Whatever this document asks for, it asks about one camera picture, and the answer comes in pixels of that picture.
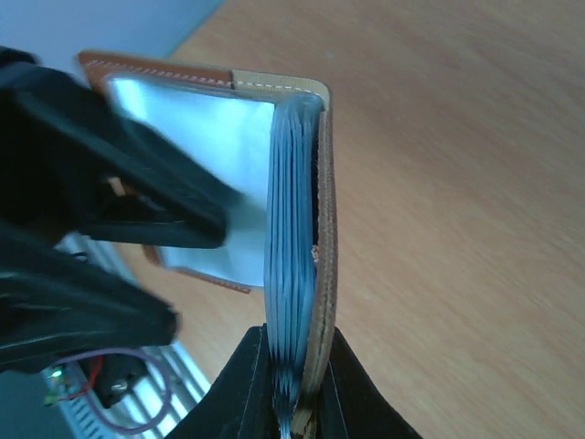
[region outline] brown leather wallet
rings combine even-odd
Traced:
[[[332,136],[333,113],[329,89],[317,80],[143,59],[96,50],[85,50],[79,54],[78,59],[91,87],[95,91],[104,93],[106,97],[108,97],[108,89],[105,81],[110,75],[134,73],[218,90],[280,95],[309,92],[322,98],[324,110],[320,117],[317,149],[318,252],[315,253],[318,253],[318,256],[315,257],[317,271],[315,300],[304,364],[301,399],[292,424],[294,433],[303,434],[311,418],[316,395],[321,388],[335,330],[337,220]],[[161,265],[155,248],[144,247],[144,254],[151,263]],[[248,293],[251,289],[247,285],[234,284],[200,273],[185,273],[244,293]]]

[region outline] wooden table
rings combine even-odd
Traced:
[[[426,438],[585,435],[585,5],[233,0],[176,58],[335,96],[338,326]],[[213,380],[246,296],[121,252]]]

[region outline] red wire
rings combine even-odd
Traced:
[[[85,383],[85,386],[83,386],[83,389],[81,389],[80,391],[73,393],[71,395],[63,396],[63,397],[59,398],[57,401],[74,400],[75,398],[79,398],[79,396],[83,396],[88,391],[93,389],[93,386],[95,385],[95,380],[98,378],[98,375],[100,375],[102,366],[103,366],[103,356],[99,355],[96,358],[96,361],[95,361],[95,364],[93,365],[93,368],[91,369],[91,373],[90,373],[90,377],[88,378],[88,382]]]

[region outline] screw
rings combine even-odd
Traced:
[[[123,393],[128,390],[128,383],[126,380],[116,380],[112,385],[114,393]]]

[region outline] wood grain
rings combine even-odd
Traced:
[[[178,50],[333,89],[338,326],[426,438],[585,434],[585,4],[231,1]],[[214,379],[246,296],[122,254]]]

